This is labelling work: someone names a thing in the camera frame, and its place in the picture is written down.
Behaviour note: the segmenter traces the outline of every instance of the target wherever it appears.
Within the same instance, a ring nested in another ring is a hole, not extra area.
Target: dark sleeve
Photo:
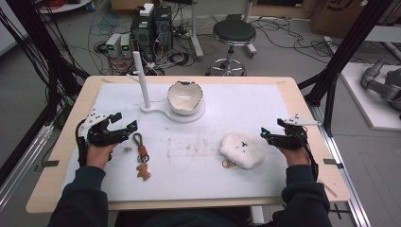
[[[76,171],[76,178],[62,191],[48,226],[107,226],[108,202],[100,190],[106,173],[93,166]]]
[[[310,166],[287,168],[287,187],[282,197],[287,207],[277,226],[331,226],[330,203],[324,186],[313,181]]]

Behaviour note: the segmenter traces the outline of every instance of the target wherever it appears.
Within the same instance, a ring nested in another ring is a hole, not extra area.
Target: wooden table
[[[147,77],[148,83],[173,84],[177,80],[189,79],[197,83],[208,84],[276,84],[282,95],[289,115],[299,114],[312,118],[297,84],[292,78],[271,77]],[[89,77],[80,92],[77,102],[61,132],[49,160],[59,160],[58,166],[46,167],[38,181],[26,210],[29,213],[49,213],[55,209],[62,191],[65,172],[76,147],[74,131],[81,119],[84,119],[95,104],[97,93],[104,83],[135,83],[128,77],[93,76]],[[319,181],[325,185],[330,201],[348,201],[350,194],[340,172],[335,165],[325,165],[323,159],[332,159],[317,126],[307,127],[308,142],[320,166]],[[221,199],[196,201],[124,201],[110,202],[110,210],[185,208],[281,204],[280,197],[252,199]]]

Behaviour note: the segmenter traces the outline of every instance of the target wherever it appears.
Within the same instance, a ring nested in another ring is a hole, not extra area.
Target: person's arm
[[[107,195],[100,186],[106,175],[103,169],[115,146],[89,145],[86,166],[79,168],[74,181],[63,189],[48,226],[107,226]]]
[[[279,149],[288,162],[287,187],[282,192],[287,207],[277,226],[331,226],[330,203],[324,186],[313,180],[305,149]]]

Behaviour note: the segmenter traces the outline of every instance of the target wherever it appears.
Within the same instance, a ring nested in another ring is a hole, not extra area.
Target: black stool
[[[234,46],[251,44],[256,37],[256,30],[242,20],[220,21],[213,27],[213,36],[220,42],[228,44],[227,59],[215,61],[206,76],[247,76],[244,65],[233,59]]]

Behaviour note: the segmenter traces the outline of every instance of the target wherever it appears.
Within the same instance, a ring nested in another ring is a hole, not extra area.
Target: hand
[[[113,149],[117,145],[118,144],[109,145],[107,147],[96,147],[95,145],[90,144],[88,146],[86,165],[104,169],[109,160],[109,154],[113,152]]]
[[[310,165],[309,155],[304,148],[290,150],[278,148],[286,156],[288,166]]]

